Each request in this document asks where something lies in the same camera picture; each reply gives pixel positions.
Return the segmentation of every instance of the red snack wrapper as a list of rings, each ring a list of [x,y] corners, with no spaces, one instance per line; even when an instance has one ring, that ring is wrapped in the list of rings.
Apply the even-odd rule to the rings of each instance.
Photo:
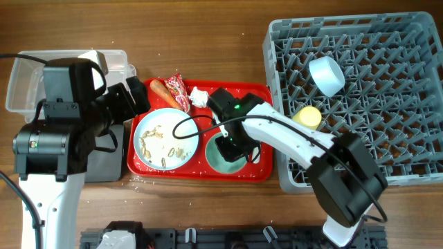
[[[177,101],[184,112],[189,112],[190,105],[188,99],[188,93],[186,93],[186,87],[181,79],[181,74],[177,73],[165,80],[165,86]]]

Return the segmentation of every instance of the gray box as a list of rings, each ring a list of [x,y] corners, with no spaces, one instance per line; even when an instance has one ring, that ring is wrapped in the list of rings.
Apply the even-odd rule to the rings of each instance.
[[[331,98],[308,70],[323,56],[338,62],[346,80]],[[263,57],[281,114],[314,106],[323,117],[319,131],[359,134],[390,185],[443,182],[443,49],[428,13],[275,20]],[[279,151],[275,157],[284,191],[312,192],[301,166]]]

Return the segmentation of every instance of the orange carrot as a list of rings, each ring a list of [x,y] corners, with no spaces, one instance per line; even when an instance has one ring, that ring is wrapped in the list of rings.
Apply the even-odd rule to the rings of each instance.
[[[166,89],[166,87],[158,80],[152,80],[150,84],[151,89],[157,93],[162,99],[164,99],[172,108],[182,111],[180,104],[175,101],[171,93]]]

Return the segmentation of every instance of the white plate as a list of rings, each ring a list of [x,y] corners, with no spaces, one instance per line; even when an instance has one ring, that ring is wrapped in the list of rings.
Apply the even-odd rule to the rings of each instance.
[[[172,136],[172,130],[175,125],[185,118],[189,118],[189,115],[173,108],[159,109],[146,115],[137,125],[134,133],[134,149],[137,156],[146,165],[157,170],[176,169],[187,163],[197,150],[199,137],[193,136],[186,139],[176,139]],[[146,149],[151,153],[151,158],[147,159],[141,154],[140,137],[145,131],[151,131],[157,125],[161,125],[156,131],[162,133],[163,138],[157,138],[156,136],[145,138]],[[189,120],[181,124],[175,134],[184,136],[195,132],[198,132],[197,126],[194,120]],[[187,156],[184,160],[177,158],[175,154],[172,157],[168,157],[171,148],[174,148],[175,151],[178,148],[182,148],[184,150],[183,155]],[[162,158],[166,161],[166,167],[161,166]]]

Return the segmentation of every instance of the green bowl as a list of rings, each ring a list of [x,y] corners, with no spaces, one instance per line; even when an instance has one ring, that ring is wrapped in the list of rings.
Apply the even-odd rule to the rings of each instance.
[[[234,174],[246,165],[246,159],[241,158],[233,163],[226,162],[215,144],[215,139],[221,136],[223,136],[221,133],[215,134],[206,144],[206,160],[216,172],[221,174]]]

